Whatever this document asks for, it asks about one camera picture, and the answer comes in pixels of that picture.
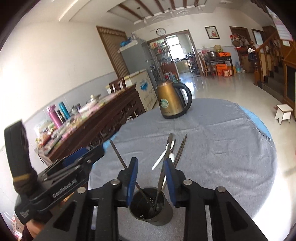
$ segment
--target wall clock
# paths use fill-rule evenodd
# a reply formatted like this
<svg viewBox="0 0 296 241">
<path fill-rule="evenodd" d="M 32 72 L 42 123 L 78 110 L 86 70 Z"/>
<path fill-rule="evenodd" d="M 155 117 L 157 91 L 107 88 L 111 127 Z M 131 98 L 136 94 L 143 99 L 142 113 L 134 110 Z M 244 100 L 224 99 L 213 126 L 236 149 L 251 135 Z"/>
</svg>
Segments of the wall clock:
<svg viewBox="0 0 296 241">
<path fill-rule="evenodd" d="M 165 35 L 165 29 L 164 29 L 164 28 L 158 28 L 158 29 L 156 30 L 156 34 L 157 34 L 158 36 L 164 36 L 164 35 Z"/>
</svg>

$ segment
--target wooden chair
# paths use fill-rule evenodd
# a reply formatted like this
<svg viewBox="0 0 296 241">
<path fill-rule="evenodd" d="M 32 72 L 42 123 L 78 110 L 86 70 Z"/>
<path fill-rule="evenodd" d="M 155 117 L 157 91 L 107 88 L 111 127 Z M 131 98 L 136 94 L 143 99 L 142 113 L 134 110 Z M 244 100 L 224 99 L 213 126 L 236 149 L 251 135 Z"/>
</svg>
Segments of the wooden chair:
<svg viewBox="0 0 296 241">
<path fill-rule="evenodd" d="M 111 93 L 115 93 L 116 91 L 121 90 L 120 82 L 122 83 L 122 87 L 126 88 L 126 82 L 124 81 L 124 77 L 120 77 L 117 80 L 114 80 L 111 83 L 109 83 Z"/>
<path fill-rule="evenodd" d="M 207 77 L 207 73 L 211 72 L 211 66 L 206 64 L 205 59 L 201 52 L 198 52 L 198 57 L 200 58 L 200 62 L 202 63 L 202 68 L 204 69 L 203 75 Z M 217 75 L 216 66 L 212 65 L 212 68 L 215 70 Z"/>
</svg>

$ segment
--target framed picture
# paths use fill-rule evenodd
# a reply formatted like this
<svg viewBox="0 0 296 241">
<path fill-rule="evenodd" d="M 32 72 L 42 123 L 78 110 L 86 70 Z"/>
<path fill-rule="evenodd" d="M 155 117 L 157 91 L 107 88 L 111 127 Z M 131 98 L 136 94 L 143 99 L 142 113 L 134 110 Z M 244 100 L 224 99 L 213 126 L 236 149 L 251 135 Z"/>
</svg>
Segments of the framed picture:
<svg viewBox="0 0 296 241">
<path fill-rule="evenodd" d="M 219 34 L 215 26 L 205 27 L 209 39 L 219 39 Z"/>
</svg>

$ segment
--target chopstick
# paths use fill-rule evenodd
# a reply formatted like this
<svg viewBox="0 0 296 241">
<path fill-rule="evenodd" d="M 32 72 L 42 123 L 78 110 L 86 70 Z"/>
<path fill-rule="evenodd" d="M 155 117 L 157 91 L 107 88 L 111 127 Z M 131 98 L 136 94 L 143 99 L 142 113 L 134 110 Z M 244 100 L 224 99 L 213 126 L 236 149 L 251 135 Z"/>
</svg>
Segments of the chopstick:
<svg viewBox="0 0 296 241">
<path fill-rule="evenodd" d="M 168 136 L 168 146 L 171 146 L 172 140 L 173 140 L 173 134 L 170 133 L 169 136 Z M 168 158 L 169 154 L 170 154 L 170 148 L 168 148 L 168 150 L 166 151 L 163 160 L 166 160 Z M 159 194 L 161 192 L 161 188 L 163 186 L 164 178 L 165 178 L 165 173 L 164 173 L 164 162 L 163 162 L 163 166 L 161 168 L 161 172 L 160 172 L 160 176 L 159 176 L 159 180 L 158 180 L 158 189 L 157 189 L 157 194 L 156 194 L 156 198 L 155 198 L 153 212 L 155 212 L 156 207 L 157 207 L 158 197 L 159 197 Z"/>
<path fill-rule="evenodd" d="M 113 147 L 113 150 L 115 151 L 119 161 L 121 162 L 121 164 L 123 165 L 124 169 L 127 169 L 128 167 L 126 166 L 124 160 L 122 159 L 121 155 L 119 154 L 117 148 L 115 147 L 114 143 L 112 140 L 109 140 L 111 146 Z M 153 204 L 150 202 L 150 200 L 147 198 L 147 196 L 145 195 L 145 193 L 143 192 L 142 188 L 140 188 L 139 184 L 136 182 L 136 187 L 138 188 L 139 192 L 142 194 L 142 196 L 145 198 L 146 202 L 152 207 L 154 208 Z"/>
<path fill-rule="evenodd" d="M 184 149 L 184 146 L 185 146 L 185 142 L 187 140 L 187 134 L 185 135 L 185 137 L 183 138 L 182 142 L 181 142 L 181 145 L 179 147 L 179 150 L 177 152 L 177 155 L 176 155 L 176 158 L 175 158 L 175 162 L 173 163 L 174 167 L 177 166 L 178 162 L 179 162 L 179 159 L 181 157 L 181 154 L 183 152 L 183 149 Z M 165 183 L 163 184 L 163 187 L 162 187 L 162 191 L 165 189 L 165 186 L 166 186 L 167 182 L 165 181 Z"/>
</svg>

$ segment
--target person's hand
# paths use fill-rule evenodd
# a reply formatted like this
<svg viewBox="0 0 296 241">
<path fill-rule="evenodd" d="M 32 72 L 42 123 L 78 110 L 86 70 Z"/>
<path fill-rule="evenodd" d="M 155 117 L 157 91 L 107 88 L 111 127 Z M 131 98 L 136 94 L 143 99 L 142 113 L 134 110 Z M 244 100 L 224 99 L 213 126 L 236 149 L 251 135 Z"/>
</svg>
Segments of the person's hand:
<svg viewBox="0 0 296 241">
<path fill-rule="evenodd" d="M 27 229 L 31 236 L 33 238 L 36 238 L 36 236 L 41 232 L 41 230 L 44 228 L 45 224 L 37 222 L 33 219 L 31 219 L 29 222 L 26 223 Z"/>
</svg>

